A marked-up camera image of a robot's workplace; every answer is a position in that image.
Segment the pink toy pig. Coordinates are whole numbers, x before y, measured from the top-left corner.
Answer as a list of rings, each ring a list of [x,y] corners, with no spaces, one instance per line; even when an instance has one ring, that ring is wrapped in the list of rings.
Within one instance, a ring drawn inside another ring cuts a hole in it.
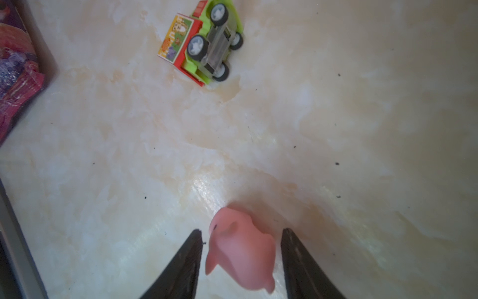
[[[210,223],[209,234],[206,275],[220,266],[244,289],[275,291],[275,239],[261,232],[250,215],[221,208]]]

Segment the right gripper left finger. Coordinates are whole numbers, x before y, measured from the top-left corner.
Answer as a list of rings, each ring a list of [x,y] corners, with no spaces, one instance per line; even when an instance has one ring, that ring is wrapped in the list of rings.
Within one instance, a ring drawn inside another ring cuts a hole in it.
[[[143,299],[194,299],[200,272],[202,232],[194,229]]]

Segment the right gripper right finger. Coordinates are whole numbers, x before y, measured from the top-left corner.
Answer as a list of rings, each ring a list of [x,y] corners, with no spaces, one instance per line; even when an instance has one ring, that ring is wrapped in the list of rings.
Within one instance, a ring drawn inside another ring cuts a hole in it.
[[[289,299],[345,299],[290,228],[283,229],[281,253]]]

